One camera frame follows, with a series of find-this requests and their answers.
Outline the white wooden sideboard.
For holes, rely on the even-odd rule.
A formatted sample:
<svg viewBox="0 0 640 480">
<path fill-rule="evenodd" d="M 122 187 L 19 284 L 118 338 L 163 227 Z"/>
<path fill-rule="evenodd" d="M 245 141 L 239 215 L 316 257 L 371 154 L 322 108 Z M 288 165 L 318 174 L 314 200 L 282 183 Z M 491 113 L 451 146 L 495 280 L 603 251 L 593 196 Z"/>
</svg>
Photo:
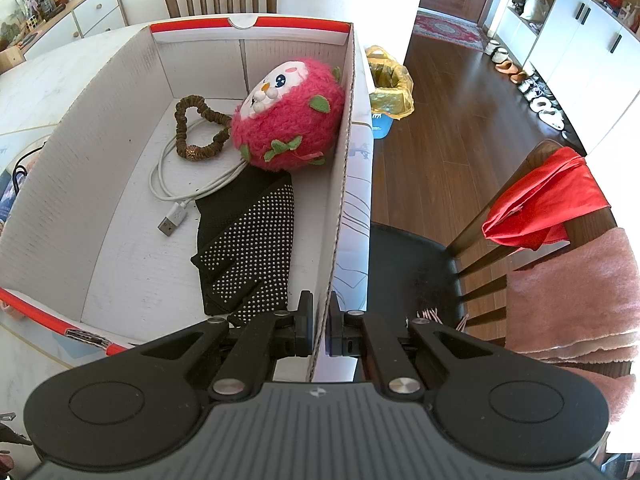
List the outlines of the white wooden sideboard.
<svg viewBox="0 0 640 480">
<path fill-rule="evenodd" d="M 72 0 L 61 13 L 38 25 L 14 46 L 21 49 L 27 61 L 66 44 L 127 25 L 122 0 Z"/>
</svg>

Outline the pink strawberry plush toy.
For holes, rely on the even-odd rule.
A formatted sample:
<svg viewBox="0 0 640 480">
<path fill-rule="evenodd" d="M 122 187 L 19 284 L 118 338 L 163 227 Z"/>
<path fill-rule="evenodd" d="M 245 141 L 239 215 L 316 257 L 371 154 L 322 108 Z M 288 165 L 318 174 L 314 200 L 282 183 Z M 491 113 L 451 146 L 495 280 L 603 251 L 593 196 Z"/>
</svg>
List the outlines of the pink strawberry plush toy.
<svg viewBox="0 0 640 480">
<path fill-rule="evenodd" d="M 232 116 L 231 141 L 244 162 L 268 171 L 321 166 L 342 121 L 342 71 L 313 58 L 284 62 Z"/>
</svg>

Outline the row of shoes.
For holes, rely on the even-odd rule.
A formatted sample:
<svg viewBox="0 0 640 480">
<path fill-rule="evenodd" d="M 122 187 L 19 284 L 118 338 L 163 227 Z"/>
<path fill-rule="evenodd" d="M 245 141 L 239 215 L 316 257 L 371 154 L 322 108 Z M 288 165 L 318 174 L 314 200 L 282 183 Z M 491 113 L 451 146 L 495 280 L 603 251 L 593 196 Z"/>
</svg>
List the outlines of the row of shoes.
<svg viewBox="0 0 640 480">
<path fill-rule="evenodd" d="M 529 74 L 518 66 L 508 49 L 495 39 L 488 41 L 484 47 L 484 55 L 490 58 L 498 73 L 509 78 L 526 101 L 529 110 L 541 122 L 559 133 L 565 142 L 573 142 L 574 133 L 570 130 L 570 122 L 565 117 L 560 102 L 541 76 L 537 73 Z"/>
</svg>

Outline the red patterned doormat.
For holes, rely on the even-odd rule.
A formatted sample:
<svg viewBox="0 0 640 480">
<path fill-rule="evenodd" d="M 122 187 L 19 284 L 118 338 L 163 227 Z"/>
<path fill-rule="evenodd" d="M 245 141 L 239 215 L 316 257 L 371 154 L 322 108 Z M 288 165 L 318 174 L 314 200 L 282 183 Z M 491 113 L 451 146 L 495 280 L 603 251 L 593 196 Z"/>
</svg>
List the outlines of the red patterned doormat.
<svg viewBox="0 0 640 480">
<path fill-rule="evenodd" d="M 416 12 L 412 33 L 480 52 L 485 49 L 487 42 L 484 32 L 477 24 L 426 9 Z"/>
</svg>

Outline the yellow bag trash bin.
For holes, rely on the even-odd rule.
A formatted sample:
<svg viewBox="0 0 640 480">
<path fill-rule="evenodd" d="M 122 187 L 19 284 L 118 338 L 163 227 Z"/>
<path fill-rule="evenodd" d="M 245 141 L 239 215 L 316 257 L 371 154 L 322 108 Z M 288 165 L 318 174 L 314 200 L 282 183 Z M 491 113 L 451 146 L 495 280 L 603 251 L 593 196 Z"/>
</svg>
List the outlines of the yellow bag trash bin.
<svg viewBox="0 0 640 480">
<path fill-rule="evenodd" d="M 414 84 L 408 68 L 391 58 L 383 48 L 367 48 L 366 55 L 373 81 L 369 94 L 373 137 L 382 140 L 390 133 L 394 122 L 414 112 Z"/>
</svg>

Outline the wooden chair beside table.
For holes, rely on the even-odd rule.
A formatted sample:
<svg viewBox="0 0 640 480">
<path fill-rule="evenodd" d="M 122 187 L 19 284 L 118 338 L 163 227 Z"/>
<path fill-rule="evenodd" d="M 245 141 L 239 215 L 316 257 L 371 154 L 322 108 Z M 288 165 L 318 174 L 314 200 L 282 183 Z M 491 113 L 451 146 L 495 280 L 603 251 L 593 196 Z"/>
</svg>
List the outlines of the wooden chair beside table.
<svg viewBox="0 0 640 480">
<path fill-rule="evenodd" d="M 537 250 L 503 246 L 486 240 L 482 225 L 490 208 L 511 185 L 541 166 L 559 148 L 539 143 L 510 180 L 474 220 L 448 245 L 400 229 L 374 224 L 370 229 L 367 307 L 401 332 L 413 318 L 444 324 L 484 336 L 492 324 L 506 328 L 506 279 L 619 228 L 611 207 L 564 223 L 568 239 Z M 498 338 L 506 346 L 506 331 Z M 593 382 L 619 419 L 638 380 L 631 361 L 612 364 L 568 364 L 564 367 Z"/>
</svg>

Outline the red cloth on chair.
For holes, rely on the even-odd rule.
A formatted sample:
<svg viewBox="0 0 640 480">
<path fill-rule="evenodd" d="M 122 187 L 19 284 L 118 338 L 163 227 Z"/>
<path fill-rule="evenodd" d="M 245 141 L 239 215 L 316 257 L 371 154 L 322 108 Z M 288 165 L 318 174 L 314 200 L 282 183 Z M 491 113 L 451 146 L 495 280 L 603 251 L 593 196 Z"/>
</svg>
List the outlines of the red cloth on chair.
<svg viewBox="0 0 640 480">
<path fill-rule="evenodd" d="M 585 159 L 559 148 L 499 196 L 482 232 L 499 245 L 537 250 L 567 240 L 565 222 L 608 206 Z"/>
</svg>

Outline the cardboard box on sideboard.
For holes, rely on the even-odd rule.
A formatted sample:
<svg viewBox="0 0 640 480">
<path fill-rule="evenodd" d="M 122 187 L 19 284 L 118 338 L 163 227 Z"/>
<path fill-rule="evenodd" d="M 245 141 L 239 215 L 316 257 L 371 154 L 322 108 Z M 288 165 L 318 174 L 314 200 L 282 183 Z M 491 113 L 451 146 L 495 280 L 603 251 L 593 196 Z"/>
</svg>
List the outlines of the cardboard box on sideboard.
<svg viewBox="0 0 640 480">
<path fill-rule="evenodd" d="M 7 47 L 0 52 L 0 74 L 8 72 L 24 62 L 24 54 L 19 47 Z"/>
</svg>

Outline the white wall cabinet unit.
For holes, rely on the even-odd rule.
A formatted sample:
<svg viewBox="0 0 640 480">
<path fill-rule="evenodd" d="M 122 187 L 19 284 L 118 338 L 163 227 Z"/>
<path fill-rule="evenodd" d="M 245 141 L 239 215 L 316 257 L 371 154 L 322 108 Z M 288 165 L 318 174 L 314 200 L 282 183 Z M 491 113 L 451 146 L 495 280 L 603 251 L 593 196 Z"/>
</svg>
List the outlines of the white wall cabinet unit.
<svg viewBox="0 0 640 480">
<path fill-rule="evenodd" d="M 496 33 L 547 85 L 587 151 L 639 146 L 639 0 L 506 4 Z"/>
</svg>

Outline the pink towel on chair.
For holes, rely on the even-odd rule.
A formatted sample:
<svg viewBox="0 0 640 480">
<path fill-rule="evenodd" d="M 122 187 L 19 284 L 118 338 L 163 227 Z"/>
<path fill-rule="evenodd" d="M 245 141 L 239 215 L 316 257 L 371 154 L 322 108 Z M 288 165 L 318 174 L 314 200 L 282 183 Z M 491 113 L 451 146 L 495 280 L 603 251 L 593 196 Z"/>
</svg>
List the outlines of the pink towel on chair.
<svg viewBox="0 0 640 480">
<path fill-rule="evenodd" d="M 636 358 L 639 268 L 626 232 L 509 273 L 506 348 L 564 366 Z"/>
</svg>

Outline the black dotted glove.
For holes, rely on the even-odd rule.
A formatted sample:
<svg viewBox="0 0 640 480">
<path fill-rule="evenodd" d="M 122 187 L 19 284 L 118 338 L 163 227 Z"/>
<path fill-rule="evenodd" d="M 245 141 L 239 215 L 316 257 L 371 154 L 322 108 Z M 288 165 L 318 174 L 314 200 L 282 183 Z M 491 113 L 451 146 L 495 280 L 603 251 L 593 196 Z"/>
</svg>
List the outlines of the black dotted glove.
<svg viewBox="0 0 640 480">
<path fill-rule="evenodd" d="M 295 203 L 291 175 L 248 166 L 196 202 L 204 312 L 243 326 L 288 307 Z"/>
</svg>

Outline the red cardboard shoe box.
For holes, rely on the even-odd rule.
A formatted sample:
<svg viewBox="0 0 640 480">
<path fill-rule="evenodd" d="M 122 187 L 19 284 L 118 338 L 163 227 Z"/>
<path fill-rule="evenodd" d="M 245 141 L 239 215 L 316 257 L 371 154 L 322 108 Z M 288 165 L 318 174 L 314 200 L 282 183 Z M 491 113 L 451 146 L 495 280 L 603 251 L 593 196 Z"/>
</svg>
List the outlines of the red cardboard shoe box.
<svg viewBox="0 0 640 480">
<path fill-rule="evenodd" d="M 126 27 L 51 51 L 1 78 L 1 136 L 47 142 L 1 237 L 1 390 L 27 396 L 56 373 L 201 321 L 198 212 L 171 235 L 149 187 L 162 162 L 186 194 L 232 168 L 168 150 L 188 94 L 230 113 L 273 67 L 316 58 L 342 71 L 340 138 L 326 164 L 293 177 L 290 291 L 322 312 L 367 304 L 373 136 L 369 74 L 351 24 L 292 16 L 227 16 Z"/>
</svg>

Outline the blue tissue pack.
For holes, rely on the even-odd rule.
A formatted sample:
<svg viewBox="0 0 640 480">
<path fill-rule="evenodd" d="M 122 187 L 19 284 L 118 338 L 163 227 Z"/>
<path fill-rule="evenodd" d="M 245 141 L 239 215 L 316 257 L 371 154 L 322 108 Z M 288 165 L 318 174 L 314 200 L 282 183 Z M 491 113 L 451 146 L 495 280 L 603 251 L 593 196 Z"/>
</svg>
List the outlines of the blue tissue pack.
<svg viewBox="0 0 640 480">
<path fill-rule="evenodd" d="M 0 222 L 4 226 L 8 220 L 10 211 L 15 202 L 15 190 L 12 174 L 8 170 L 3 170 L 0 177 Z"/>
</svg>

